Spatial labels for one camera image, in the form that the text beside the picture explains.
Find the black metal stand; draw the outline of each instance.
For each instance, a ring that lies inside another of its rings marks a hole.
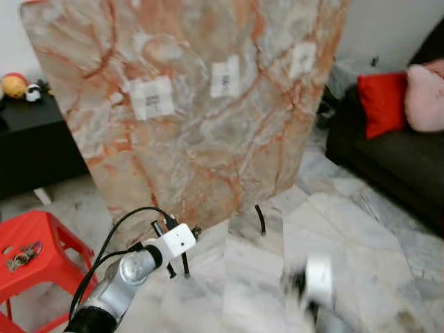
[[[261,235],[265,236],[266,235],[266,229],[265,229],[265,218],[264,215],[262,214],[261,208],[259,207],[259,205],[255,205],[255,209],[257,212],[257,215],[259,216],[259,220],[261,221]]]
[[[185,277],[189,278],[188,259],[186,253],[182,254],[182,263],[183,263],[183,271],[185,273]]]

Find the white label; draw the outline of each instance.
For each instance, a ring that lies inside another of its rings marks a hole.
[[[211,97],[239,95],[239,56],[212,65]]]
[[[137,120],[166,116],[174,113],[171,93],[173,88],[168,76],[159,76],[155,80],[143,82],[131,81],[131,102]]]
[[[305,42],[297,44],[293,49],[293,61],[290,67],[290,78],[298,78],[302,74],[309,73],[316,60],[316,44]]]

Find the pink cushion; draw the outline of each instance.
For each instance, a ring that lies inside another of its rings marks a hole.
[[[441,78],[444,77],[444,58],[437,59],[427,64],[422,64],[429,71],[437,73]]]
[[[407,70],[407,80],[405,114],[410,126],[418,132],[444,130],[444,79],[413,65]]]

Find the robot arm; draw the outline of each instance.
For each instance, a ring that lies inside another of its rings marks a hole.
[[[124,255],[108,267],[103,281],[79,307],[64,332],[114,332],[150,273],[167,266],[195,244],[188,225],[180,224],[160,238],[145,241],[143,250]]]

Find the black cable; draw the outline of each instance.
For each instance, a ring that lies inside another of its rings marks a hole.
[[[255,209],[256,209],[257,215],[259,217],[259,221],[261,222],[261,235],[265,236],[266,228],[265,228],[264,215],[262,214],[261,207],[259,207],[259,205],[255,205]]]
[[[105,241],[103,242],[102,248],[100,249],[99,254],[97,255],[97,258],[94,261],[94,265],[100,260],[100,258],[102,258],[102,255],[105,252],[105,249],[108,246],[108,243],[110,242],[112,235],[115,233],[117,228],[122,224],[122,222],[124,222],[131,215],[140,212],[141,210],[155,210],[156,212],[159,212],[160,214],[162,214],[164,216],[164,218],[166,219],[166,221],[171,220],[171,217],[165,211],[161,210],[158,207],[154,207],[154,206],[139,207],[135,210],[132,210],[129,213],[126,213],[117,221],[117,223],[112,227],[111,231],[108,233],[108,236],[106,237]]]
[[[69,320],[71,320],[77,306],[80,304],[83,294],[85,293],[85,290],[89,284],[89,282],[91,281],[91,278],[95,272],[95,270],[108,258],[113,257],[115,255],[124,255],[126,253],[129,252],[135,252],[138,249],[136,248],[130,248],[128,250],[125,251],[117,251],[117,252],[113,252],[110,253],[109,255],[106,255],[103,259],[102,259],[102,255],[105,252],[106,247],[108,246],[112,235],[116,232],[117,228],[122,224],[122,222],[124,222],[128,217],[132,216],[133,214],[136,214],[142,210],[155,210],[156,212],[159,212],[160,214],[162,214],[166,220],[166,224],[167,225],[173,225],[176,224],[177,225],[177,221],[175,219],[173,219],[172,217],[170,217],[164,210],[161,210],[158,207],[154,207],[154,206],[144,206],[144,207],[139,207],[135,210],[132,210],[131,212],[123,215],[117,222],[116,224],[112,227],[111,231],[108,233],[108,236],[106,237],[105,241],[103,242],[102,248],[99,251],[99,254],[97,255],[96,260],[94,260],[94,264],[92,265],[91,269],[88,271],[88,273],[85,275],[85,277],[82,279],[82,281],[80,282],[80,284],[78,285],[78,288],[73,296],[72,302],[71,302],[71,306],[69,307]]]

